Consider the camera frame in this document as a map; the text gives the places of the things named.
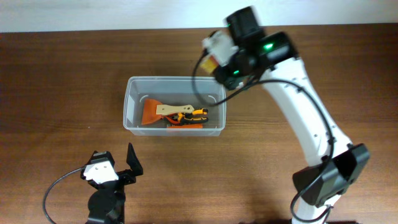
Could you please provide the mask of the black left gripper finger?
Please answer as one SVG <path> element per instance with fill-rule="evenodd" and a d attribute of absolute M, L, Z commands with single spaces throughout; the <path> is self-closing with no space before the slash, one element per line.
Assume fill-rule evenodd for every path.
<path fill-rule="evenodd" d="M 133 145 L 131 142 L 128 144 L 128 148 L 127 148 L 126 163 L 129 165 L 134 176 L 143 175 L 144 170 L 136 156 L 136 153 L 134 151 L 134 148 L 133 148 Z"/>
<path fill-rule="evenodd" d="M 115 164 L 115 161 L 109 151 L 105 151 L 105 152 L 94 151 L 93 154 L 91 155 L 90 159 L 86 163 L 86 166 L 92 165 L 92 164 L 97 164 L 100 162 L 110 162 L 112 167 L 114 167 L 114 164 Z"/>

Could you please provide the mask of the boxed coloured screwdriver set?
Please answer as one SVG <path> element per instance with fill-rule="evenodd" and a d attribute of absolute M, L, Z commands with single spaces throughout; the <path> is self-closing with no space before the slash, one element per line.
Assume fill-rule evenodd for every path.
<path fill-rule="evenodd" d="M 200 62 L 200 68 L 209 74 L 213 73 L 218 66 L 218 62 L 212 55 L 205 56 Z"/>

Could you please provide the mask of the orange scraper wooden handle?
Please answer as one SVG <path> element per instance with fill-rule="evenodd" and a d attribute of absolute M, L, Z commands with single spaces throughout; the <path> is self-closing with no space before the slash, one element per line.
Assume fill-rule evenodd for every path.
<path fill-rule="evenodd" d="M 141 124 L 152 124 L 162 119 L 164 116 L 176 113 L 192 113 L 194 110 L 192 105 L 171 106 L 151 98 L 146 98 L 144 101 Z"/>

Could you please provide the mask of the red handled wire cutters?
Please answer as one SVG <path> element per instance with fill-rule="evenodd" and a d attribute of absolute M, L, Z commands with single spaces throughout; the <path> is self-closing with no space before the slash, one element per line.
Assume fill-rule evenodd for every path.
<path fill-rule="evenodd" d="M 181 118 L 179 118 L 178 115 L 164 116 L 163 119 L 168 121 L 172 126 L 183 125 L 183 123 L 181 122 Z"/>

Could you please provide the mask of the yellow black long-nose pliers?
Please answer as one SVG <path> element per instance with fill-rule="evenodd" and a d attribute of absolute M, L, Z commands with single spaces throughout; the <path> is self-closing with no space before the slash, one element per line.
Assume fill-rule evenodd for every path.
<path fill-rule="evenodd" d="M 208 109 L 202 108 L 198 110 L 194 110 L 192 113 L 178 113 L 174 116 L 174 120 L 178 123 L 178 125 L 186 125 L 186 124 L 203 124 L 209 121 L 208 117 Z"/>

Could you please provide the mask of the orange screwdriver bit holder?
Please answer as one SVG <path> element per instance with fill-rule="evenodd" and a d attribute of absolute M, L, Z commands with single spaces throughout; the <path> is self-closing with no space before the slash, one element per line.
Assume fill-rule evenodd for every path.
<path fill-rule="evenodd" d="M 202 124 L 167 125 L 167 129 L 202 129 Z"/>

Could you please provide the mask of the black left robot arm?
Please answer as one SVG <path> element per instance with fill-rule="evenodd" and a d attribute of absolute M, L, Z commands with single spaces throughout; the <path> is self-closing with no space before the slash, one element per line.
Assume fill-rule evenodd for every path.
<path fill-rule="evenodd" d="M 133 170 L 116 172 L 110 152 L 94 151 L 80 177 L 96 189 L 88 200 L 87 224 L 124 224 L 124 187 L 136 182 Z"/>

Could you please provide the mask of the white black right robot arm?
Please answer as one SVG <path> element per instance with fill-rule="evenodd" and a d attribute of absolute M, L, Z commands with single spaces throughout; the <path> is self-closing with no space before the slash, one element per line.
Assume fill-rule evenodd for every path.
<path fill-rule="evenodd" d="M 353 144 L 313 89 L 304 62 L 285 32 L 268 35 L 252 7 L 203 39 L 195 68 L 206 77 L 132 77 L 123 126 L 138 136 L 217 136 L 226 103 L 260 85 L 279 106 L 303 150 L 307 167 L 293 176 L 292 223 L 326 223 L 337 200 L 367 164 L 364 144 Z"/>

